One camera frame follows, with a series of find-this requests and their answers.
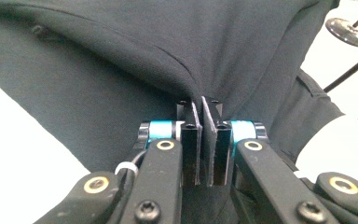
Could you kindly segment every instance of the white surface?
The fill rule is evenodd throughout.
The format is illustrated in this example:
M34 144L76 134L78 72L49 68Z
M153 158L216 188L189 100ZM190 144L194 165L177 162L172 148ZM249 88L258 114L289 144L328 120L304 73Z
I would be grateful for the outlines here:
M0 223L34 223L88 173L0 89Z
M298 177L315 182L319 174L337 172L358 180L358 120L342 116L324 126L302 149Z
M341 0L339 7L326 17L327 20L331 18L355 23L358 20L358 2ZM340 41L322 27L301 68L325 88L356 63L358 48ZM330 91L329 96L341 111L358 118L358 72Z

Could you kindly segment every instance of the metal base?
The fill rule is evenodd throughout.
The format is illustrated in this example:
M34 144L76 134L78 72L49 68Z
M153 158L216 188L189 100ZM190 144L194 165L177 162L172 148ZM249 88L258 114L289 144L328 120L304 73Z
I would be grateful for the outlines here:
M336 38L358 47L358 27L353 27L351 22L334 18L328 20L324 25Z

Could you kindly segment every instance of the black fabric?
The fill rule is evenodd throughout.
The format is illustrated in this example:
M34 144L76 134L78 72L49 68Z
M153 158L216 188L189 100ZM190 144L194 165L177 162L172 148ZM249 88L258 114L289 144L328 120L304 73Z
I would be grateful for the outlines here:
M91 171L112 170L142 120L208 95L268 128L293 161L341 115L300 65L330 1L0 1L0 87ZM31 32L41 24L55 35ZM183 223L235 223L229 188L185 189Z

